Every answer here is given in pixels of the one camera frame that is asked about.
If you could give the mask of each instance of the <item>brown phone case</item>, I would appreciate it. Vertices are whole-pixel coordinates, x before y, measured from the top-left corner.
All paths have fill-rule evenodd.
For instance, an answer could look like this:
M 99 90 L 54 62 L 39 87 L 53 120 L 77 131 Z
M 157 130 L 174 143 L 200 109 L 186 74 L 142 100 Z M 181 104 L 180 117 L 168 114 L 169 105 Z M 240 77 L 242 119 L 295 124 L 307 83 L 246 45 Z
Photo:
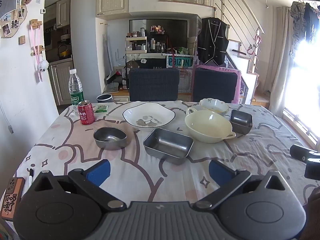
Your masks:
M 13 220 L 13 214 L 20 202 L 24 183 L 25 179 L 22 177 L 10 179 L 1 206 L 1 217 L 4 220 Z

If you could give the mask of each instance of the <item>hanging clothes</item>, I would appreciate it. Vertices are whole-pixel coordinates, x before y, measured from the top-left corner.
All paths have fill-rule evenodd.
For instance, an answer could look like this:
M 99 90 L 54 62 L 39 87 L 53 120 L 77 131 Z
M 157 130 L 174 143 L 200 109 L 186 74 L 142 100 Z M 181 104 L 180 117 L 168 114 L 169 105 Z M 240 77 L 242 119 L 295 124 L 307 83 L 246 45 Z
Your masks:
M 227 24 L 218 18 L 202 19 L 202 30 L 198 35 L 198 58 L 204 64 L 213 60 L 218 66 L 224 63 L 229 40 L 226 38 Z
M 293 35 L 290 56 L 295 58 L 296 51 L 301 41 L 306 36 L 307 22 L 304 19 L 305 3 L 293 2 L 290 10 L 290 15 L 293 18 Z
M 312 43 L 315 40 L 316 32 L 319 30 L 320 22 L 315 10 L 309 3 L 306 3 L 304 19 L 306 20 L 306 42 Z

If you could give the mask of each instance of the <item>square metal container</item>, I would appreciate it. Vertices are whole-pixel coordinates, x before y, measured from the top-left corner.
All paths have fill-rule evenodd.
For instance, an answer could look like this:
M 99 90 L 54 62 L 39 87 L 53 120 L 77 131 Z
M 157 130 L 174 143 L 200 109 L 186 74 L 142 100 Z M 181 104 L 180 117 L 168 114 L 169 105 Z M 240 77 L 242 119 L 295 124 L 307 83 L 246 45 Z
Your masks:
M 193 139 L 180 133 L 158 128 L 150 133 L 143 141 L 143 145 L 149 155 L 181 165 L 187 159 Z
M 230 122 L 233 132 L 244 135 L 248 134 L 253 127 L 252 115 L 238 110 L 231 111 Z

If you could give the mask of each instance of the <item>gray gripper base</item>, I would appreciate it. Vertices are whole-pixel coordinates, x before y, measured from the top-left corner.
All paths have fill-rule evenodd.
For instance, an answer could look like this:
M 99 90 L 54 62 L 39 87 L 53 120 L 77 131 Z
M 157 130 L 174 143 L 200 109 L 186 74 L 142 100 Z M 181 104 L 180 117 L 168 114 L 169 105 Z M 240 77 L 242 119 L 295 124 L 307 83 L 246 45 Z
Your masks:
M 86 240 L 237 240 L 214 215 L 191 209 L 189 202 L 132 202 L 109 213 Z

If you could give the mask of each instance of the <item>tablecloth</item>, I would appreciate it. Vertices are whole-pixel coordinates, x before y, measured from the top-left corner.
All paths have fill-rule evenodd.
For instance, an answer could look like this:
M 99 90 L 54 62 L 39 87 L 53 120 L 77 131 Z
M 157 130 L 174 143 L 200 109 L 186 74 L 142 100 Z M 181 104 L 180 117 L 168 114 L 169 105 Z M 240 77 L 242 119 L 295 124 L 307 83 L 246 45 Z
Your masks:
M 258 175 L 265 175 L 268 170 L 279 170 L 301 204 L 305 204 L 312 190 L 319 186 L 318 181 L 304 178 L 305 164 L 290 156 L 290 147 L 301 143 L 262 106 L 229 104 L 226 118 L 232 109 L 252 114 L 251 132 L 215 144 L 195 140 L 187 161 L 176 166 L 148 155 L 143 140 L 150 132 L 137 130 L 124 120 L 123 111 L 139 104 L 142 102 L 108 103 L 108 112 L 96 113 L 96 121 L 91 125 L 82 125 L 73 108 L 67 108 L 34 145 L 16 176 L 28 181 L 29 168 L 34 169 L 35 177 L 42 170 L 66 175 L 75 168 L 86 170 L 107 159 L 106 179 L 100 187 L 127 205 L 131 201 L 196 202 L 219 188 L 215 181 L 218 178 L 212 175 L 212 160 L 219 160 L 234 170 L 247 169 Z M 174 120 L 164 128 L 189 135 L 184 123 L 186 110 L 190 106 L 200 110 L 201 106 L 182 101 L 160 104 L 176 113 Z M 125 130 L 130 144 L 122 150 L 101 150 L 93 139 L 93 133 L 103 126 Z M 23 193 L 28 190 L 27 184 Z

